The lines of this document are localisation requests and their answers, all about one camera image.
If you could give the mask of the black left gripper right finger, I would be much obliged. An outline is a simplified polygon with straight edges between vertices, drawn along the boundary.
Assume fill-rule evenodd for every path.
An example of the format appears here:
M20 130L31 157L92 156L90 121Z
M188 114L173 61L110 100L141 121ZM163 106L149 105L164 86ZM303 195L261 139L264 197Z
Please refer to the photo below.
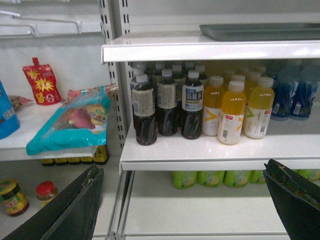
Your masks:
M291 240L320 238L320 187L270 159L263 175L276 212Z

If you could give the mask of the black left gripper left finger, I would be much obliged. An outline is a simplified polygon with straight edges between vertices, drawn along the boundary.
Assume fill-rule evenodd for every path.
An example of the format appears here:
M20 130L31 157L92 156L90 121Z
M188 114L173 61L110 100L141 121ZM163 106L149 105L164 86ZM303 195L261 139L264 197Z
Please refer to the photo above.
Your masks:
M97 222L104 169L90 166L5 240L91 240Z

